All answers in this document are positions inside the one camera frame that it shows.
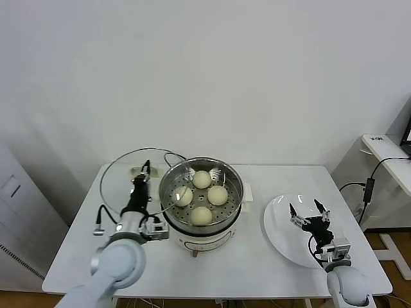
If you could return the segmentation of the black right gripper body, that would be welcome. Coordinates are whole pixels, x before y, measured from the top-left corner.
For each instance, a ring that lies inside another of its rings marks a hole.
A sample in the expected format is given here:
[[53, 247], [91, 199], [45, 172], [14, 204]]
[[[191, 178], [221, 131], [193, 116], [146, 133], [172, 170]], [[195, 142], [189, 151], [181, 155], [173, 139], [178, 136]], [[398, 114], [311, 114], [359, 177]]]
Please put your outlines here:
[[332, 231], [329, 230], [330, 224], [330, 220], [323, 220], [322, 217], [308, 217], [301, 228], [312, 234], [318, 246], [325, 246], [334, 239]]

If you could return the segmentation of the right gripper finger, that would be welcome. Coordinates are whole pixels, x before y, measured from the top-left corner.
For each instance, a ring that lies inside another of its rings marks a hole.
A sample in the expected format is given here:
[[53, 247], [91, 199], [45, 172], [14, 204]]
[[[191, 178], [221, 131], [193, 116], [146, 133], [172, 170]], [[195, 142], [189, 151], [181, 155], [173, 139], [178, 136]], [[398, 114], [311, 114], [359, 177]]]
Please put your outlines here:
[[319, 202], [317, 199], [314, 199], [314, 203], [318, 209], [318, 211], [321, 213], [322, 215], [322, 220], [326, 221], [326, 222], [330, 222], [330, 210], [327, 210], [323, 204], [321, 202]]
[[308, 224], [308, 220], [299, 216], [291, 203], [289, 203], [289, 207], [290, 207], [290, 221], [295, 226], [302, 227], [303, 225]]

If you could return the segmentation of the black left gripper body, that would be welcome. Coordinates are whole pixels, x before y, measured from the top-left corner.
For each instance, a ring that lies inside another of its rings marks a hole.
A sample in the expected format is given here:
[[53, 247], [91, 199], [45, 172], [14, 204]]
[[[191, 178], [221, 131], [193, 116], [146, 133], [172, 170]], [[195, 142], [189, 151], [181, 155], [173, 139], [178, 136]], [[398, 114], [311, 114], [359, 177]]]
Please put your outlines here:
[[133, 202], [151, 201], [149, 180], [134, 179], [132, 183], [133, 183], [134, 189], [130, 193], [130, 199]]

